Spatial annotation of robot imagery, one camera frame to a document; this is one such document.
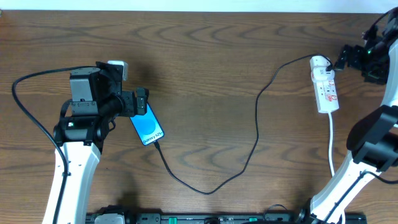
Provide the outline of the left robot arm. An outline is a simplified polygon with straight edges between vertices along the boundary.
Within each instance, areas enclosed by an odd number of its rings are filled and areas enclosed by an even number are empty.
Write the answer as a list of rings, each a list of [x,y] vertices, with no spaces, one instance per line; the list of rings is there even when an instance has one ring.
[[[149,91],[124,91],[127,73],[128,64],[120,60],[70,72],[72,98],[53,129],[55,172],[44,223],[85,222],[93,176],[115,118],[147,113]]]

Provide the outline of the blue Galaxy smartphone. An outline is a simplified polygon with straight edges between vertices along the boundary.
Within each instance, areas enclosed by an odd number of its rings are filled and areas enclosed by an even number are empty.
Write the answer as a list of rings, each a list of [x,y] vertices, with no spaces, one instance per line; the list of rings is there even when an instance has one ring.
[[[144,146],[152,144],[165,136],[164,130],[150,104],[147,104],[147,113],[145,115],[136,115],[130,117],[130,120]]]

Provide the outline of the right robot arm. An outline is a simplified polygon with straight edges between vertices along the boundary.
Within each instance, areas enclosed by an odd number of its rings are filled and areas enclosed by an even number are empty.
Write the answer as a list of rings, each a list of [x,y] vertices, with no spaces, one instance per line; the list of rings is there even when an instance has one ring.
[[[352,67],[364,81],[385,85],[385,93],[378,109],[358,121],[351,129],[346,157],[331,180],[314,195],[300,211],[296,223],[343,223],[345,208],[373,179],[390,167],[397,166],[397,8],[384,14],[387,24],[381,35],[378,26],[362,34],[364,45],[345,45],[334,65],[320,54],[313,55],[310,66],[315,86],[323,90],[328,101],[334,99],[326,88],[333,75],[328,72]]]

